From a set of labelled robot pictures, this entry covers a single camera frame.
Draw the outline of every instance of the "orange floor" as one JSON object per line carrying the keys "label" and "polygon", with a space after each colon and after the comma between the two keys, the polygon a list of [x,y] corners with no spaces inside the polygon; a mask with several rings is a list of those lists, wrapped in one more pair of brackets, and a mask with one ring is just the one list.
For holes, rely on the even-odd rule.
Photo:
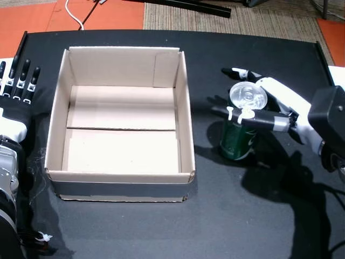
{"label": "orange floor", "polygon": [[[0,8],[0,57],[13,57],[24,31],[77,30],[75,22],[65,10],[65,0],[51,4],[33,4]],[[81,21],[93,7],[92,0],[70,0],[68,8]],[[142,29],[144,4],[123,0],[107,1],[97,5],[85,23],[85,30]]]}
{"label": "orange floor", "polygon": [[345,66],[345,23],[318,19],[334,65]]}

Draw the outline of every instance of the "gray rug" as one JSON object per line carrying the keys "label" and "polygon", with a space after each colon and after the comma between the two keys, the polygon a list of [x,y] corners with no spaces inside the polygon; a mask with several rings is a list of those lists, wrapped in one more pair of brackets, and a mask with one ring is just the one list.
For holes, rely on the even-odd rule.
{"label": "gray rug", "polygon": [[144,29],[235,33],[282,39],[319,41],[328,64],[333,65],[319,25],[314,17],[265,8],[232,6],[231,18],[145,4]]}

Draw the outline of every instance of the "robotic hand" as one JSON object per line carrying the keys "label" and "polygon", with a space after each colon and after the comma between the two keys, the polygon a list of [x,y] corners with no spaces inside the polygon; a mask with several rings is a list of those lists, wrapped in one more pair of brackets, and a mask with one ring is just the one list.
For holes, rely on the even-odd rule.
{"label": "robotic hand", "polygon": [[[345,182],[345,92],[340,86],[316,92],[312,103],[271,77],[264,77],[244,69],[222,69],[231,79],[249,81],[263,88],[278,106],[277,111],[254,110],[241,124],[254,128],[288,132],[301,144],[309,145],[321,156],[322,165],[329,172],[339,170]],[[213,107],[213,113],[238,122],[243,111],[236,107]]]}
{"label": "robotic hand", "polygon": [[9,79],[0,91],[0,243],[5,248],[0,249],[0,257],[3,258],[7,258],[2,254],[5,250],[11,251],[11,258],[22,258],[16,228],[18,174],[25,170],[25,154],[20,142],[25,139],[31,123],[31,101],[40,73],[40,68],[36,67],[25,91],[30,66],[30,60],[27,60],[16,87],[13,87],[16,62],[13,60]]}

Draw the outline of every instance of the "green can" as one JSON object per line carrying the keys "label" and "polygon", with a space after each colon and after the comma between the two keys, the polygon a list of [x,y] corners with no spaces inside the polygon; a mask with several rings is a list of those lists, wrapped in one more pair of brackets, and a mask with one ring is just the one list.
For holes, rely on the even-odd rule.
{"label": "green can", "polygon": [[[262,110],[267,104],[267,94],[251,82],[239,82],[231,87],[229,106]],[[254,144],[257,131],[228,120],[224,121],[220,153],[231,160],[245,158]]]}

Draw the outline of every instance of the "wire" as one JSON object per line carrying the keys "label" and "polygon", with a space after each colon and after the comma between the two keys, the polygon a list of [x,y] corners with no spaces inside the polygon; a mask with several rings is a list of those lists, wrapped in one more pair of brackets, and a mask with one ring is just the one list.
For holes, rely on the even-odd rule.
{"label": "wire", "polygon": [[81,21],[78,20],[78,18],[76,18],[76,16],[74,16],[74,15],[69,11],[69,9],[68,9],[68,7],[67,7],[68,2],[69,2],[69,0],[66,0],[66,3],[65,3],[65,9],[66,9],[66,11],[68,12],[68,14],[69,14],[77,23],[80,24],[81,30],[84,31],[84,26],[83,26],[83,24],[81,23]]}
{"label": "wire", "polygon": [[82,24],[83,24],[83,25],[85,24],[85,22],[87,21],[87,19],[90,17],[90,15],[92,14],[93,10],[95,10],[95,8],[96,8],[98,2],[99,2],[99,0],[96,0],[96,1],[95,1],[95,4],[93,5],[91,11],[88,13],[88,15],[87,15],[87,16],[85,17],[85,19],[82,21]]}
{"label": "wire", "polygon": [[[321,4],[315,2],[315,0],[310,0],[310,1],[311,1],[311,3],[315,6],[316,9],[318,9],[319,11],[322,11],[323,6],[322,6]],[[328,14],[328,15],[333,15],[333,16],[335,16],[335,17],[337,17],[337,18],[339,18],[339,19],[345,21],[345,17],[342,17],[342,16],[340,16],[340,15],[337,15],[336,13],[327,11],[327,14]]]}

